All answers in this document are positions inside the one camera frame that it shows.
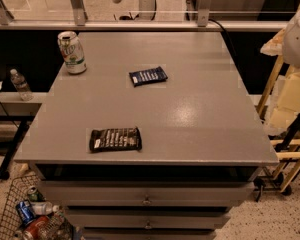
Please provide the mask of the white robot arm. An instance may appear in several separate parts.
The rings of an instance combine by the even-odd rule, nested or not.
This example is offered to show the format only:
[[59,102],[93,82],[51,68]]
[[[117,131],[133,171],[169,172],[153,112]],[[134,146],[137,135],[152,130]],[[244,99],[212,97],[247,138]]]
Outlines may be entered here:
[[286,26],[282,54],[285,63],[300,68],[300,10]]

